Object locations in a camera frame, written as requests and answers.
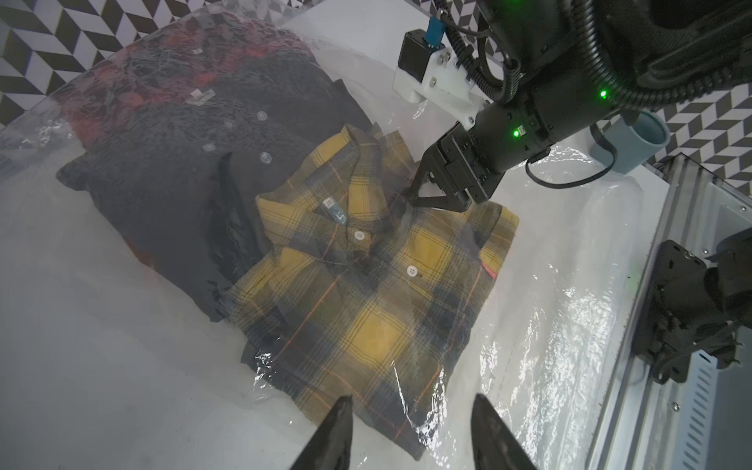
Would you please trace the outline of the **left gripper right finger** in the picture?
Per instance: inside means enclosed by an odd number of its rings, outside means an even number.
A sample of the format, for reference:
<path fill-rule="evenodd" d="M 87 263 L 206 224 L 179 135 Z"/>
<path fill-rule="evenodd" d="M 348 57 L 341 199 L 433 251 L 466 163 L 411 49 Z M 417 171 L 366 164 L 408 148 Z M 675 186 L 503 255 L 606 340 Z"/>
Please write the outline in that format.
<path fill-rule="evenodd" d="M 477 394 L 471 414 L 471 439 L 477 470 L 536 470 L 524 448 L 486 396 Z"/>

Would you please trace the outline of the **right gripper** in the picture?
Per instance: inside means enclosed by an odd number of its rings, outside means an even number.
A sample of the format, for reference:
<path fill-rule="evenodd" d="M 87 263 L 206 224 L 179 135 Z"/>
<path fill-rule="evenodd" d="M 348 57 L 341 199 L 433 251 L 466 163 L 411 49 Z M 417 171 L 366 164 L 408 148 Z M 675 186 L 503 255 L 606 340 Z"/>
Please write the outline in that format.
<path fill-rule="evenodd" d="M 511 138 L 455 123 L 423 154 L 407 190 L 416 208 L 463 213 L 491 199 L 511 167 Z"/>

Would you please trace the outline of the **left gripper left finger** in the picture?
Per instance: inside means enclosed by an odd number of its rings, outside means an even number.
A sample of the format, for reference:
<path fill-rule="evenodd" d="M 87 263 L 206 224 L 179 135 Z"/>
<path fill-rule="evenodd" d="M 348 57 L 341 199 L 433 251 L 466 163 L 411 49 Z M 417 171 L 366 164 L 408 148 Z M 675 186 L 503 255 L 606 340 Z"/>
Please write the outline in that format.
<path fill-rule="evenodd" d="M 291 470 L 348 470 L 354 434 L 353 398 L 342 396 L 302 449 Z"/>

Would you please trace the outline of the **yellow plaid shirt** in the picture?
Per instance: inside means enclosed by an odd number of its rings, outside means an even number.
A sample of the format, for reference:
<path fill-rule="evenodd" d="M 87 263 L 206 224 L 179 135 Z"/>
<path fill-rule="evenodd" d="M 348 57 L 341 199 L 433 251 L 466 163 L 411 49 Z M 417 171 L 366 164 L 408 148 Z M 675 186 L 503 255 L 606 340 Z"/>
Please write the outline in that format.
<path fill-rule="evenodd" d="M 416 208 L 397 132 L 346 125 L 258 196 L 271 251 L 223 296 L 244 359 L 313 422 L 354 413 L 414 458 L 433 442 L 448 380 L 519 219 L 485 202 Z"/>

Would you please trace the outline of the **red black plaid shirt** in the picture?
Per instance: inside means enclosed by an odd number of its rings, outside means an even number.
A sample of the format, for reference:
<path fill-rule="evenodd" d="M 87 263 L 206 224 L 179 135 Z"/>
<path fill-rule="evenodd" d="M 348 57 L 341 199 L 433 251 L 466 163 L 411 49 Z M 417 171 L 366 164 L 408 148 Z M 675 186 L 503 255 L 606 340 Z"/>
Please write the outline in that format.
<path fill-rule="evenodd" d="M 60 104 L 83 156 L 139 110 L 203 105 L 215 81 L 236 72 L 243 61 L 291 55 L 315 59 L 297 35 L 274 25 L 229 13 L 197 15 L 117 52 L 68 88 Z"/>

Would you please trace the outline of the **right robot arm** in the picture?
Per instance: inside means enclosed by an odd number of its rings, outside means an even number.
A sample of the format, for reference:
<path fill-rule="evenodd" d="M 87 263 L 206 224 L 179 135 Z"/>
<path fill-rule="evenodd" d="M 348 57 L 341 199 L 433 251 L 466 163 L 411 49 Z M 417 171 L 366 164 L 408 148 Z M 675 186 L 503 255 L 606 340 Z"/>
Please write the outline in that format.
<path fill-rule="evenodd" d="M 405 35 L 395 87 L 454 126 L 424 153 L 407 193 L 417 208 L 462 213 L 505 173 L 598 123 L 695 100 L 751 80 L 747 1 L 482 1 L 475 29 L 439 1 Z"/>

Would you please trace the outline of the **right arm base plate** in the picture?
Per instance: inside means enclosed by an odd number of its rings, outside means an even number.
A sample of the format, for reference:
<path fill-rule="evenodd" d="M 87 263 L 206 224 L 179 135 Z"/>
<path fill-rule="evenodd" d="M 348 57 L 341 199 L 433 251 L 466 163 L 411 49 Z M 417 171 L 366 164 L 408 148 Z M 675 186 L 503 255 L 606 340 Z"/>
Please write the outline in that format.
<path fill-rule="evenodd" d="M 697 352 L 710 354 L 720 370 L 730 367 L 736 332 L 750 326 L 750 229 L 719 242 L 707 260 L 673 240 L 659 245 L 633 340 L 653 382 L 685 383 Z"/>

